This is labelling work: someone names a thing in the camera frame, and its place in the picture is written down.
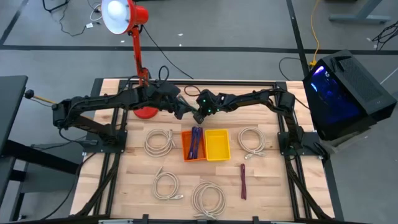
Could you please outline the black PC tower blue light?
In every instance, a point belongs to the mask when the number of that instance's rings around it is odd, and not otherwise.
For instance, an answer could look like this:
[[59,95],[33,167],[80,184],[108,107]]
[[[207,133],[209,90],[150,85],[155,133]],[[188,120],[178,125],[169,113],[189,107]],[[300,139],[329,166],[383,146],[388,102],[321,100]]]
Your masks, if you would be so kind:
[[397,104],[349,50],[321,58],[302,82],[313,125],[326,141],[369,129]]

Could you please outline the red desk lamp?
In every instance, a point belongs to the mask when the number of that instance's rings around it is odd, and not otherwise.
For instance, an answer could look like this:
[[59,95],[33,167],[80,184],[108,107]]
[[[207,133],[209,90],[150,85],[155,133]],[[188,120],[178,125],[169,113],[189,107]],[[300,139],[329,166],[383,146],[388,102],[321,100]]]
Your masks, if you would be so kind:
[[113,34],[132,37],[134,60],[140,85],[149,85],[149,71],[142,66],[139,26],[149,19],[148,10],[133,0],[101,0],[101,15],[106,28]]

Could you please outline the yellow rod with black knob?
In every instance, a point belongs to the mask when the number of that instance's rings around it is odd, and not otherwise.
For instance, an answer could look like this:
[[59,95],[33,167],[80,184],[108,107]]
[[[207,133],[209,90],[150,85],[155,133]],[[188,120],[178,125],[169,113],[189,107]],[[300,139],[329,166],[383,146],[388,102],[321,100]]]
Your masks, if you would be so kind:
[[43,102],[46,102],[46,103],[55,104],[55,102],[52,101],[52,100],[48,100],[46,98],[43,98],[41,96],[36,95],[34,93],[34,90],[26,90],[25,93],[24,93],[24,96],[27,99],[35,99],[35,100],[43,101]]

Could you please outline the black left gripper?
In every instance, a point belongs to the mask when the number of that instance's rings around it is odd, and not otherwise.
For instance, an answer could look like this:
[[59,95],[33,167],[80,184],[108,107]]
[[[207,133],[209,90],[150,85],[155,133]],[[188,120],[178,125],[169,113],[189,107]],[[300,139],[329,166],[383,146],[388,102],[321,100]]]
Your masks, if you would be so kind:
[[174,112],[174,116],[181,120],[185,113],[194,113],[197,109],[189,105],[185,98],[179,95],[180,92],[180,88],[170,82],[150,84],[146,88],[147,106],[161,111],[167,110],[169,113]]

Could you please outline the yellow plastic bin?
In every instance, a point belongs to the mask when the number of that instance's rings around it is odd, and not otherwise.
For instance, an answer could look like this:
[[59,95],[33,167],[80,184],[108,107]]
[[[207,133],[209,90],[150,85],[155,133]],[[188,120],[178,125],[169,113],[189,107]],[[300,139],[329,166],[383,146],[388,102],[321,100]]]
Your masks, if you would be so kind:
[[207,161],[228,161],[231,159],[227,129],[205,130],[205,147]]

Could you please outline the orange plastic bin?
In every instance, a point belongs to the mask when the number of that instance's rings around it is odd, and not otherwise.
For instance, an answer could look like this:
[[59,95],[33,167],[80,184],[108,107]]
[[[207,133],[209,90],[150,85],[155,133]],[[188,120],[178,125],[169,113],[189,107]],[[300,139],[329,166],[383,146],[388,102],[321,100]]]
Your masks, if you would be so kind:
[[200,137],[194,139],[192,144],[192,131],[182,131],[182,152],[185,162],[205,161],[206,160],[206,147],[203,131],[200,132]]

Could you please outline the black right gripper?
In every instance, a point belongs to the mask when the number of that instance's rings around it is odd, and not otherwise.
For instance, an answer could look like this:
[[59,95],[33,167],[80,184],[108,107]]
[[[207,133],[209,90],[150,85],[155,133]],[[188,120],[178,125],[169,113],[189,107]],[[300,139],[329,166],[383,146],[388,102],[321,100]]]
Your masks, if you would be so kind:
[[196,99],[199,105],[198,112],[194,112],[193,118],[199,124],[202,124],[207,115],[224,111],[224,108],[217,102],[217,96],[210,90],[203,90]]

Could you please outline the grey PC stand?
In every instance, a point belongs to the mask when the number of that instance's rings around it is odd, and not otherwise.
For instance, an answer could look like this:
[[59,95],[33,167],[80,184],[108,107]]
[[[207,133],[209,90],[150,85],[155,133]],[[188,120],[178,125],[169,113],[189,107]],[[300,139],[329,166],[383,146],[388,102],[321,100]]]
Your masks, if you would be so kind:
[[357,142],[366,140],[370,131],[371,128],[367,128],[364,131],[347,134],[335,140],[320,140],[320,145],[323,146],[329,154],[336,154]]

